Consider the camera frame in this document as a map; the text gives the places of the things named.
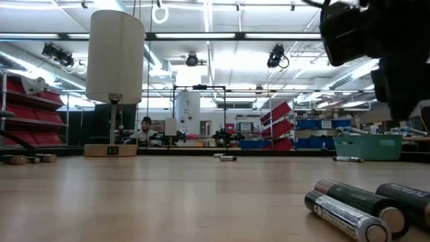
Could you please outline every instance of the spotlight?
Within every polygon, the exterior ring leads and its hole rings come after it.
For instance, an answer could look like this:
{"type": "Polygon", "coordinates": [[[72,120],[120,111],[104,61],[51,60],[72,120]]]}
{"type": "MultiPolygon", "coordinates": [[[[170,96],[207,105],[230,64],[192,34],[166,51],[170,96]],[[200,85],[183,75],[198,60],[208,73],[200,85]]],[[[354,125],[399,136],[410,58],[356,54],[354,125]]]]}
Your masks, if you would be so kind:
{"type": "Polygon", "coordinates": [[[263,90],[263,87],[262,87],[261,85],[257,85],[257,86],[255,87],[255,90],[263,90]]]}
{"type": "Polygon", "coordinates": [[[199,59],[197,58],[197,55],[194,53],[191,53],[188,55],[187,60],[185,61],[186,65],[189,67],[195,67],[199,64],[199,59]]]}
{"type": "Polygon", "coordinates": [[[284,46],[282,44],[276,44],[269,55],[269,60],[267,60],[267,67],[269,68],[281,67],[283,69],[287,68],[290,65],[290,60],[288,60],[284,52],[285,52],[284,46]],[[286,59],[288,62],[285,67],[282,67],[280,65],[283,59],[286,59]]]}
{"type": "Polygon", "coordinates": [[[42,50],[42,54],[46,58],[53,58],[58,50],[52,44],[45,44],[42,50]]]}
{"type": "Polygon", "coordinates": [[[72,67],[75,65],[75,60],[73,60],[71,53],[66,53],[52,44],[45,44],[42,54],[46,56],[46,58],[53,58],[54,61],[64,67],[72,67]]]}

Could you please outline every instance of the white tank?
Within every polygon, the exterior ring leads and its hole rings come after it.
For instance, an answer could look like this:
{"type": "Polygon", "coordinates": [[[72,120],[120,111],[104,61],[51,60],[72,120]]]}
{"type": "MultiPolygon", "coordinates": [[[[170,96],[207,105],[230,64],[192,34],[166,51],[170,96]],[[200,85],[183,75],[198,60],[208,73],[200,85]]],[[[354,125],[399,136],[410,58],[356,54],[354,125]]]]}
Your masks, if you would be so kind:
{"type": "Polygon", "coordinates": [[[185,133],[200,133],[200,93],[184,91],[176,98],[177,129],[185,133]]]}
{"type": "Polygon", "coordinates": [[[91,100],[109,103],[122,95],[124,104],[142,100],[144,26],[135,17],[112,10],[91,16],[87,91],[91,100]]]}

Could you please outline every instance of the aa battery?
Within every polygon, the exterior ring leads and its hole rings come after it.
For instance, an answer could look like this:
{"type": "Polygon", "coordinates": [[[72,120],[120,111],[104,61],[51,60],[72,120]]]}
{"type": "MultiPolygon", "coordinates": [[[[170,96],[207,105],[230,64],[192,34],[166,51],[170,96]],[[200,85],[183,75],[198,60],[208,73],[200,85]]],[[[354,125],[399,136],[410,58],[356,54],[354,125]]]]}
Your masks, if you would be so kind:
{"type": "Polygon", "coordinates": [[[365,162],[363,158],[360,157],[333,157],[333,161],[345,161],[345,162],[356,162],[356,163],[363,163],[365,162]]]}
{"type": "Polygon", "coordinates": [[[0,161],[7,165],[24,165],[28,159],[25,155],[2,155],[0,161]]]}
{"type": "Polygon", "coordinates": [[[215,158],[220,158],[220,157],[222,157],[222,156],[225,156],[226,154],[214,154],[214,157],[215,158]]]}
{"type": "Polygon", "coordinates": [[[430,229],[430,192],[390,183],[379,186],[376,193],[400,202],[411,222],[430,229]]]}
{"type": "Polygon", "coordinates": [[[54,163],[58,159],[56,155],[53,154],[35,154],[35,157],[39,158],[41,162],[54,163]]]}
{"type": "Polygon", "coordinates": [[[235,156],[221,156],[220,161],[237,161],[235,156]]]}
{"type": "Polygon", "coordinates": [[[28,158],[28,163],[32,163],[32,164],[38,164],[40,163],[40,158],[39,157],[27,157],[28,158]]]}
{"type": "Polygon", "coordinates": [[[411,225],[400,202],[331,179],[318,181],[314,190],[382,219],[393,239],[399,239],[409,231],[411,225]]]}
{"type": "Polygon", "coordinates": [[[336,199],[311,191],[304,203],[309,210],[357,242],[391,241],[391,233],[384,221],[336,199]]]}

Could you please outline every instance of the green plastic crate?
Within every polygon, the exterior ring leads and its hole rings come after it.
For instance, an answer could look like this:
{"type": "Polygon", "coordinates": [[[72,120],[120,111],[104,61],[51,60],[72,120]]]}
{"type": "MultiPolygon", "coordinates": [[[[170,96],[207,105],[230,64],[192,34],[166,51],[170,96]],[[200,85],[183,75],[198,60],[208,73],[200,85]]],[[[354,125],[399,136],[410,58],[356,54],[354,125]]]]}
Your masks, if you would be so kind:
{"type": "Polygon", "coordinates": [[[336,154],[360,157],[366,161],[398,161],[402,154],[402,135],[369,134],[335,137],[336,154]]]}

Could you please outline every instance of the blue bin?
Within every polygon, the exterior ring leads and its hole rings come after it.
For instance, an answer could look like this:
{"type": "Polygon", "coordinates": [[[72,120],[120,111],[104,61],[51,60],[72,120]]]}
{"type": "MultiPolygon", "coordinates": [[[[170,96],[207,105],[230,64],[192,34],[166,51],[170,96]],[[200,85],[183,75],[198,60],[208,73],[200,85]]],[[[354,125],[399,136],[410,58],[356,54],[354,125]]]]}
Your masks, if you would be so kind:
{"type": "Polygon", "coordinates": [[[297,128],[316,128],[316,120],[299,120],[297,128]]]}
{"type": "Polygon", "coordinates": [[[325,147],[328,149],[334,149],[335,148],[335,140],[333,138],[326,138],[325,139],[325,147]]]}
{"type": "Polygon", "coordinates": [[[239,147],[242,149],[262,149],[266,145],[270,145],[271,141],[260,140],[240,140],[239,147]]]}
{"type": "Polygon", "coordinates": [[[350,120],[333,120],[333,128],[351,126],[350,120]]]}
{"type": "Polygon", "coordinates": [[[309,138],[298,138],[296,148],[297,149],[309,148],[309,138]]]}
{"type": "Polygon", "coordinates": [[[322,149],[325,138],[309,138],[309,148],[322,149]]]}

